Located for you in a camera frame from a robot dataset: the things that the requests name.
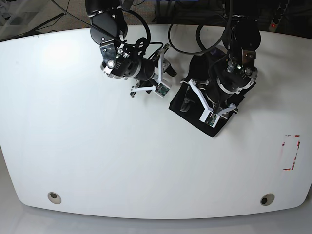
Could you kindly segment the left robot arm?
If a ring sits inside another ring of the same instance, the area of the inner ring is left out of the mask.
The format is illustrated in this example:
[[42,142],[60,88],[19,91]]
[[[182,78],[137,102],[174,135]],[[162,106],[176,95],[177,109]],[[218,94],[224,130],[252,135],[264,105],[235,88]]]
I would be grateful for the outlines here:
[[213,128],[237,112],[235,98],[242,98],[244,92],[255,85],[256,50],[261,43],[257,1],[226,0],[224,3],[227,24],[221,38],[226,53],[220,55],[215,46],[204,49],[201,58],[206,65],[196,69],[201,74],[189,75],[182,81],[203,107],[199,120]]

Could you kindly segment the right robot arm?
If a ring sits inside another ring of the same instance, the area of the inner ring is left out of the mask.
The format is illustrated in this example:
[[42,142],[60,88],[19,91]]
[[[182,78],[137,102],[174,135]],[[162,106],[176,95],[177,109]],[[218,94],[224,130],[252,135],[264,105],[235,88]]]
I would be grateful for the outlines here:
[[[169,44],[159,42],[159,48],[148,58],[146,49],[153,45],[148,24],[138,13],[131,10],[131,0],[87,0],[86,13],[90,18],[91,38],[99,45],[103,62],[101,69],[105,76],[114,79],[134,79],[136,85],[130,95],[137,92],[154,92],[165,97],[171,86],[164,79],[164,73],[174,77],[176,71],[164,57]],[[128,31],[124,13],[130,13],[142,23],[146,36],[134,44],[126,41]]]

